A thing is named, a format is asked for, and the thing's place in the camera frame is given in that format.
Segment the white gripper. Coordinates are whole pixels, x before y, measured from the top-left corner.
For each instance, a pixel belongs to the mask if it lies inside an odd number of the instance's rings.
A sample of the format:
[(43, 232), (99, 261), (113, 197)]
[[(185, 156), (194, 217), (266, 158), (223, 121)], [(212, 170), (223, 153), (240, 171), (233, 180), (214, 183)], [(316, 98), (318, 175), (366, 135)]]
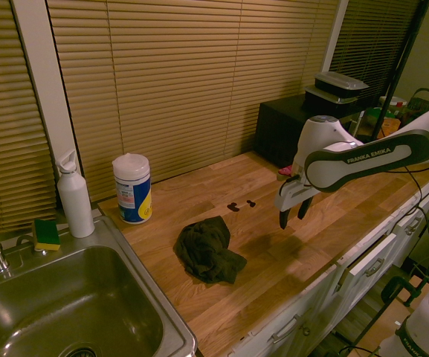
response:
[(310, 185), (310, 182), (305, 176), (294, 175), (288, 178), (277, 191), (275, 197), (275, 206), (280, 211), (279, 224), (282, 229), (285, 229), (288, 220), (290, 209), (302, 202), (297, 213), (298, 219), (303, 219), (310, 208), (313, 196), (317, 194), (317, 190)]

